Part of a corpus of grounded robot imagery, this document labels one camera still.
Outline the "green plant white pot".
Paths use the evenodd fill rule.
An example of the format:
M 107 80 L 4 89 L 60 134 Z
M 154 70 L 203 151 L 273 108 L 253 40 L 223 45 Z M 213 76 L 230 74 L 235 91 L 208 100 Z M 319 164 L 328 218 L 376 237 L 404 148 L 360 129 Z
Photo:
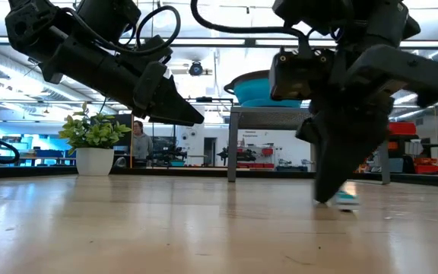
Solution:
M 121 124 L 113 115 L 101 112 L 91 116 L 84 102 L 81 110 L 66 117 L 59 131 L 75 153 L 76 168 L 81 176 L 108 176 L 114 159 L 114 145 L 132 129 Z

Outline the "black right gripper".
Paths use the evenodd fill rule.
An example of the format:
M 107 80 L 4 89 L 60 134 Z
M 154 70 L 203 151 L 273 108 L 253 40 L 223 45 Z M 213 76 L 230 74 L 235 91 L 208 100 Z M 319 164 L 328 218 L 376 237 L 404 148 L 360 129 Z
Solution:
M 388 115 L 400 90 L 417 95 L 417 105 L 438 102 L 438 61 L 387 45 L 362 52 L 313 97 L 295 137 L 316 144 L 314 200 L 328 202 L 389 134 Z

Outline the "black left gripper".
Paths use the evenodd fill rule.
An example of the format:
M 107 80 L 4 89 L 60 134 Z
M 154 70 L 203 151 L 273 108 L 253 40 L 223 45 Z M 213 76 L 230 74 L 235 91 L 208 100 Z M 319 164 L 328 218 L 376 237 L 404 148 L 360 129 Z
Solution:
M 202 124 L 204 117 L 177 91 L 167 67 L 157 59 L 131 53 L 112 55 L 69 37 L 40 63 L 48 82 L 68 76 L 132 110 L 150 122 L 181 126 Z

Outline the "teal white patterned knife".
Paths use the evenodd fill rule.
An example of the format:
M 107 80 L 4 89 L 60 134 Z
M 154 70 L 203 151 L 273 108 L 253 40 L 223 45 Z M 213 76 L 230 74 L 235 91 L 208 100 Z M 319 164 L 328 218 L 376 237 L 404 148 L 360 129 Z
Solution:
M 332 204 L 343 212 L 358 210 L 360 201 L 356 195 L 350 194 L 345 190 L 339 190 L 332 198 Z

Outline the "blue grey collapsible colander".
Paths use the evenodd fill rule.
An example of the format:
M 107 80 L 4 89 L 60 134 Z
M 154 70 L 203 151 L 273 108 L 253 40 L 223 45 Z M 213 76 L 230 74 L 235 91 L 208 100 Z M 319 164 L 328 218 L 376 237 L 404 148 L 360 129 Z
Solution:
M 268 76 L 269 70 L 240 75 L 224 85 L 224 91 L 234 95 L 241 107 L 300 108 L 298 100 L 272 100 Z

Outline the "red plastic storage bin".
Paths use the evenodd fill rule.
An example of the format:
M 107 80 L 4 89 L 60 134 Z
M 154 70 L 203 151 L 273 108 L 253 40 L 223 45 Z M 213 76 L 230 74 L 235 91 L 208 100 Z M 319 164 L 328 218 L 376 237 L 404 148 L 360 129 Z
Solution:
M 438 160 L 436 158 L 415 158 L 414 170 L 416 174 L 438 174 Z
M 408 122 L 391 122 L 389 131 L 391 135 L 417 135 L 416 125 Z

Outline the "person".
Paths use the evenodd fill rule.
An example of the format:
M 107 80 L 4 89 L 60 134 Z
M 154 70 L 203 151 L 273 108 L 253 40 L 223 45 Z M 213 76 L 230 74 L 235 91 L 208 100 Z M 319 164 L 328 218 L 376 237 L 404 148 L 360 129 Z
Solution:
M 143 123 L 141 121 L 133 122 L 132 136 L 132 154 L 134 158 L 147 160 L 153 153 L 152 138 L 144 133 Z

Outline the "grey perforated metal stand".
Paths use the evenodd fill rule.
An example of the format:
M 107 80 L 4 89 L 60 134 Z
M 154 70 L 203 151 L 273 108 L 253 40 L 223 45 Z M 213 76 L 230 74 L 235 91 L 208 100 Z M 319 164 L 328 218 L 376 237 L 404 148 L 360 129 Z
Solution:
M 296 130 L 308 117 L 300 108 L 231 107 L 228 135 L 227 181 L 236 182 L 239 129 Z

